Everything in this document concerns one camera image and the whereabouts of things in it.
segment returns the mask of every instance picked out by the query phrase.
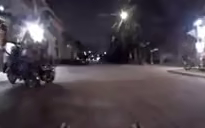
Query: lamp post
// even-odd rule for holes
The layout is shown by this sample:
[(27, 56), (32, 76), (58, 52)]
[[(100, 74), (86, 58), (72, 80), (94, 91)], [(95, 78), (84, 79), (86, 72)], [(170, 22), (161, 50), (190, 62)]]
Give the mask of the lamp post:
[(157, 52), (157, 51), (159, 51), (158, 48), (154, 48), (154, 49), (150, 50), (150, 63), (151, 64), (154, 64), (154, 62), (153, 62), (153, 53)]
[(127, 11), (121, 11), (120, 17), (122, 21), (126, 21), (128, 19), (128, 12)]

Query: building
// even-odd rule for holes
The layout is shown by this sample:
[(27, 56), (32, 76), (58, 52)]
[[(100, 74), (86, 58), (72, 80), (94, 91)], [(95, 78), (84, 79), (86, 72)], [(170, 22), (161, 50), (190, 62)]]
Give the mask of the building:
[(13, 17), (37, 16), (40, 18), (44, 25), (44, 37), (48, 43), (48, 53), (58, 60), (65, 58), (64, 51), (67, 47), (64, 45), (62, 35), (64, 32), (63, 24), (45, 0), (0, 0), (0, 4), (4, 5), (5, 11), (11, 13)]

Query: motorcycle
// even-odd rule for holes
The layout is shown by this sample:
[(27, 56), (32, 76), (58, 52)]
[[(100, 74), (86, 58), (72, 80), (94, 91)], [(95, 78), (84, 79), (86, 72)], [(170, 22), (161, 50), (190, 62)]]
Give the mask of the motorcycle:
[(27, 58), (25, 58), (25, 50), (22, 49), (21, 45), (16, 42), (10, 43), (14, 44), (14, 47), (11, 51), (5, 50), (9, 55), (9, 60), (4, 66), (4, 72), (7, 74), (9, 82), (15, 84), (19, 79), (24, 80), (25, 85), (28, 87), (39, 86), (40, 77), (37, 66), (28, 62)]
[(41, 65), (39, 75), (42, 81), (52, 83), (55, 79), (55, 68), (51, 64)]

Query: curb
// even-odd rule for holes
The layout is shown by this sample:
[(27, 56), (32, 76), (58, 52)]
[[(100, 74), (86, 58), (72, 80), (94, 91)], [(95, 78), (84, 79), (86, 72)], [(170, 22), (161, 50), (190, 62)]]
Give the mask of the curb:
[(199, 73), (182, 72), (182, 71), (178, 71), (178, 70), (168, 70), (167, 72), (172, 73), (172, 74), (191, 76), (191, 77), (199, 77), (199, 78), (205, 79), (205, 75), (199, 74)]

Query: street light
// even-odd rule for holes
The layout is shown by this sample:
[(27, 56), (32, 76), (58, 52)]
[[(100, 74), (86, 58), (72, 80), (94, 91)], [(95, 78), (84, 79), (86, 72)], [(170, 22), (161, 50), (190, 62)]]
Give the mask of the street light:
[(0, 11), (4, 11), (4, 10), (5, 8), (2, 5), (0, 5)]
[(121, 17), (122, 20), (126, 20), (128, 18), (128, 12), (121, 11), (120, 17)]
[(154, 52), (157, 52), (157, 51), (159, 51), (158, 48), (154, 48), (154, 49), (150, 50), (150, 63), (151, 63), (151, 64), (154, 64), (154, 62), (153, 62), (153, 61), (154, 61), (154, 60), (153, 60), (153, 58), (154, 58), (154, 57), (153, 57), (153, 53), (154, 53)]
[(26, 28), (35, 42), (41, 43), (44, 40), (44, 28), (37, 22), (26, 22)]

